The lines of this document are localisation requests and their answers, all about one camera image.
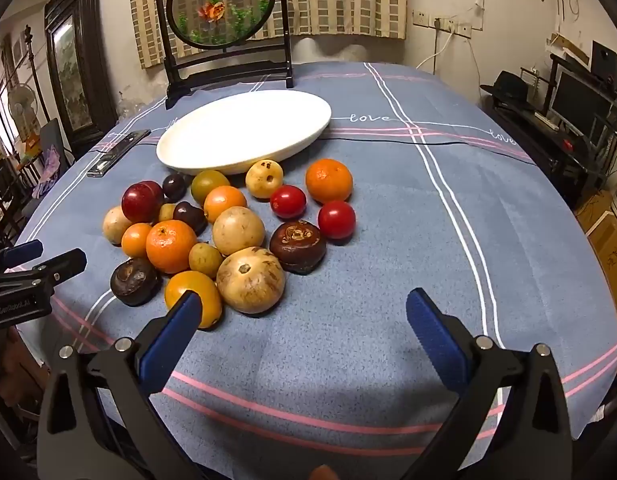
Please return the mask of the small yellow fruit hidden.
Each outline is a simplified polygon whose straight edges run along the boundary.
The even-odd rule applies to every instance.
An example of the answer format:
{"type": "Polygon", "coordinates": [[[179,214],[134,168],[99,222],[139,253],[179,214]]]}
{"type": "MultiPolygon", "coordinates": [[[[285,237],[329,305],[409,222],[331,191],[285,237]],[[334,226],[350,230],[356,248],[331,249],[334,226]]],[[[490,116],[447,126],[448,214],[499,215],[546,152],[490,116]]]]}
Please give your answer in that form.
{"type": "Polygon", "coordinates": [[[172,204],[172,203],[163,204],[159,211],[158,221],[163,222],[163,221],[172,220],[174,218],[175,208],[176,208],[175,204],[172,204]]]}

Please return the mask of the red tomato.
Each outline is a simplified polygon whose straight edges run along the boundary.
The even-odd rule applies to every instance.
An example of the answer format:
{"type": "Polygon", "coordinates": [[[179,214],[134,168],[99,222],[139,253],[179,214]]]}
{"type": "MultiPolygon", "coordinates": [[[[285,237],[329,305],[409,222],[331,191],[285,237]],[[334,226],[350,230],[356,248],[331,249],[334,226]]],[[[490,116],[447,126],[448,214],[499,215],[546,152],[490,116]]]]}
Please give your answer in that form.
{"type": "Polygon", "coordinates": [[[342,200],[323,205],[317,220],[320,231],[329,240],[345,240],[353,235],[356,228],[355,210],[342,200]]]}
{"type": "Polygon", "coordinates": [[[282,185],[269,198],[270,208],[282,220],[300,218],[306,209],[305,193],[294,185],[282,185]]]}

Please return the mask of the small yellow-brown fruit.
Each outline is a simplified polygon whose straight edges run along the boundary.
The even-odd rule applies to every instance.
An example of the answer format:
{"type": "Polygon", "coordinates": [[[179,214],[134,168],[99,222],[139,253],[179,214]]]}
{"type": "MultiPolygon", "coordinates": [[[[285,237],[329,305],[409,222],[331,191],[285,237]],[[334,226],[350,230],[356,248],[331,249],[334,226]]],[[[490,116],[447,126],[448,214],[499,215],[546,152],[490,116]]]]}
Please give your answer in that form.
{"type": "Polygon", "coordinates": [[[216,278],[223,260],[223,255],[216,247],[203,242],[195,244],[188,256],[189,269],[205,274],[212,280],[216,278]]]}

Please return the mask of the yellow-orange fruit front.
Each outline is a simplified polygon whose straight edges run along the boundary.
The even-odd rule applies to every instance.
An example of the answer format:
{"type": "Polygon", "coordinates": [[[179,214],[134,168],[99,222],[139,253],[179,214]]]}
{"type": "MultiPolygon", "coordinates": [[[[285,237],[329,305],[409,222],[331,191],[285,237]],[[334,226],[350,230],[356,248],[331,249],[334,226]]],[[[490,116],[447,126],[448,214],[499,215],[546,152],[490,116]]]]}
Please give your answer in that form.
{"type": "Polygon", "coordinates": [[[167,309],[174,307],[185,293],[195,292],[202,302],[202,318],[199,330],[210,330],[223,316],[223,301],[212,278],[198,271],[185,271],[171,277],[164,288],[167,309]]]}

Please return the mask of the wall power strip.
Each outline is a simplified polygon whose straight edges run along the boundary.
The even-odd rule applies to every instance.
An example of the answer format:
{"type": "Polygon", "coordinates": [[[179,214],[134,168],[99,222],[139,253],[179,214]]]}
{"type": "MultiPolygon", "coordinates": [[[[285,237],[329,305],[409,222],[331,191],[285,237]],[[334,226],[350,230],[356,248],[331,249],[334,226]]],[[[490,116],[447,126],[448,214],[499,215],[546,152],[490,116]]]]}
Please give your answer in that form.
{"type": "Polygon", "coordinates": [[[461,23],[454,18],[435,18],[423,11],[413,11],[411,18],[415,26],[433,28],[465,39],[472,38],[473,27],[470,23],[461,23]]]}

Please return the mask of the dark round plum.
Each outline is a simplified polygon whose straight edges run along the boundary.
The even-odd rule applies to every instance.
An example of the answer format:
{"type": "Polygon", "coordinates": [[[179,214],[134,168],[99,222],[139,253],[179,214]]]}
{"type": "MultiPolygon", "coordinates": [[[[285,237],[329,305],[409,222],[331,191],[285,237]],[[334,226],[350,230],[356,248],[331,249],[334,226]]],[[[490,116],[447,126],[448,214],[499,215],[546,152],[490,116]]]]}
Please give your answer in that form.
{"type": "Polygon", "coordinates": [[[187,193],[189,181],[188,179],[174,172],[174,174],[167,174],[162,182],[163,195],[167,203],[178,203],[182,200],[187,193]]]}

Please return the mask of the large mandarin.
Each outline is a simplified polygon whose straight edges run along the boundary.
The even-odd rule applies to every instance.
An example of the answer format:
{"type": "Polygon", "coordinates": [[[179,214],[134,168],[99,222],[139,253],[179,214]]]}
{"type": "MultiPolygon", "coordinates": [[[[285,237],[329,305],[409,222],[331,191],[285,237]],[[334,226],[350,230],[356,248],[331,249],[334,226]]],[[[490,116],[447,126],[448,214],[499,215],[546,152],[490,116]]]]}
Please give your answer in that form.
{"type": "Polygon", "coordinates": [[[321,204],[348,200],[353,192],[351,171],[342,162],[330,158],[316,160],[308,167],[305,184],[310,197],[321,204]]]}
{"type": "Polygon", "coordinates": [[[156,223],[146,239],[146,253],[152,266],[165,274],[189,268],[189,252],[198,239],[194,230],[180,220],[156,223]]]}

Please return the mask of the standing fan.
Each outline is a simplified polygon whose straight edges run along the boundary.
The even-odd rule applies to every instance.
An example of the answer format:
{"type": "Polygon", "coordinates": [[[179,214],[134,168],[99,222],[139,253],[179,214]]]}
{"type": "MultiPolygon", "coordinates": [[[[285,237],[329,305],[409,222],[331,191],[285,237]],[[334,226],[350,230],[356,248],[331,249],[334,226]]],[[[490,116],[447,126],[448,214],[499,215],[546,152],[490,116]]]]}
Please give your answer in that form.
{"type": "Polygon", "coordinates": [[[17,127],[20,139],[28,140],[39,133],[37,103],[33,90],[26,84],[18,84],[8,90],[9,113],[17,127]]]}

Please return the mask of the large tan round fruit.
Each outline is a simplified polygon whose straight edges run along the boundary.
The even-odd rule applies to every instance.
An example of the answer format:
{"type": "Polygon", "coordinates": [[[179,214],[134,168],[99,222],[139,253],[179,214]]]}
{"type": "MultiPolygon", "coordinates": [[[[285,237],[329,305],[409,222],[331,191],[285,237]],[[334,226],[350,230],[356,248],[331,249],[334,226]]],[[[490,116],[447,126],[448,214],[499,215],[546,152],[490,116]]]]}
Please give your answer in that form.
{"type": "Polygon", "coordinates": [[[257,315],[278,304],[286,288],[286,274],[268,249],[248,247],[223,261],[216,274],[216,285],[229,307],[257,315]]]}

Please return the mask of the orange round fruit middle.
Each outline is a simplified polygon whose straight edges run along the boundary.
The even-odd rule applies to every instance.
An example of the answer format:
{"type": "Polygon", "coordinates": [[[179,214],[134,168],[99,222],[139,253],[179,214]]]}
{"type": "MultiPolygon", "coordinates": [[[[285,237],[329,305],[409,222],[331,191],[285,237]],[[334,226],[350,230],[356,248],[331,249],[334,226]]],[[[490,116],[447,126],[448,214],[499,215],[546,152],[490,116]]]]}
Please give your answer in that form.
{"type": "Polygon", "coordinates": [[[216,219],[230,207],[246,207],[246,196],[242,192],[231,185],[220,185],[213,188],[205,197],[203,211],[206,220],[209,223],[214,223],[216,219]]]}

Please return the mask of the white oval plate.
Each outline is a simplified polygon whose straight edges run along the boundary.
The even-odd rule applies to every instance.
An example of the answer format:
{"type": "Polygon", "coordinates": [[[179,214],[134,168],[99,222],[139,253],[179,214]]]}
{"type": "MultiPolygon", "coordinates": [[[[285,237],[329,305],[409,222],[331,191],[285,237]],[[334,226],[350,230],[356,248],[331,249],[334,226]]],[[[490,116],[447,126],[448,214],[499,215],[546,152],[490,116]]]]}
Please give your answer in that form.
{"type": "Polygon", "coordinates": [[[331,116],[326,100],[299,90],[226,96],[177,119],[156,144],[156,157],[185,174],[243,174],[261,159],[282,162],[308,148],[331,116]]]}

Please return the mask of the dark framed painting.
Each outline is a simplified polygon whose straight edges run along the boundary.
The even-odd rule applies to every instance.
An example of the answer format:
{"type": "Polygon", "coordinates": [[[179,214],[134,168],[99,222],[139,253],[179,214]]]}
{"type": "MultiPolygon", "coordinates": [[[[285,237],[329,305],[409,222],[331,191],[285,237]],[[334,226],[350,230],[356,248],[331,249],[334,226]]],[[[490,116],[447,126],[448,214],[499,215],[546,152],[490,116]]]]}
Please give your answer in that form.
{"type": "Polygon", "coordinates": [[[61,125],[81,156],[118,122],[100,0],[49,0],[44,7],[47,61],[61,125]]]}

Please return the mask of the small orange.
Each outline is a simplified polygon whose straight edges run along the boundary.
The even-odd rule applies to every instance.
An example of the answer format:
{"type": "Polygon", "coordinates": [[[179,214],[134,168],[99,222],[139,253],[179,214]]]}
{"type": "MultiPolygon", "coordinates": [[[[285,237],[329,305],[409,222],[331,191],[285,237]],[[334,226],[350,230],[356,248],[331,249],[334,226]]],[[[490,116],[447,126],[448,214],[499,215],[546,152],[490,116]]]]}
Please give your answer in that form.
{"type": "Polygon", "coordinates": [[[144,258],[147,255],[147,238],[151,229],[150,223],[138,222],[124,232],[121,247],[128,258],[144,258]]]}

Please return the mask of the round goldfish screen stand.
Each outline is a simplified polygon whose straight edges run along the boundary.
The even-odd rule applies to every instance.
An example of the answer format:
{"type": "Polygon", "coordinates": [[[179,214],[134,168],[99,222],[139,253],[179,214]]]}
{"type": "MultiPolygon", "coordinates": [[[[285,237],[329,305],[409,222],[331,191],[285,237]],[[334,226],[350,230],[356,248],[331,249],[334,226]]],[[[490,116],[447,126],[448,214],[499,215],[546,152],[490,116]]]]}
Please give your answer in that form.
{"type": "Polygon", "coordinates": [[[169,110],[202,87],[294,75],[288,0],[154,0],[169,110]]]}

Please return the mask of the dark water chestnut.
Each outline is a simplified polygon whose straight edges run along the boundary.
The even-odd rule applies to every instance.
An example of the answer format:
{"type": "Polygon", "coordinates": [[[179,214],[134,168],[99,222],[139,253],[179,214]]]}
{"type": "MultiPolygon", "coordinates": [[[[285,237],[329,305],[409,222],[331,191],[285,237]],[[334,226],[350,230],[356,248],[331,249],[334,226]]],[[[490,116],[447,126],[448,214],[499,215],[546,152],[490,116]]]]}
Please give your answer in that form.
{"type": "Polygon", "coordinates": [[[115,268],[110,278],[113,295],[128,307],[140,307],[161,289],[162,276],[147,258],[131,258],[115,268]]]}

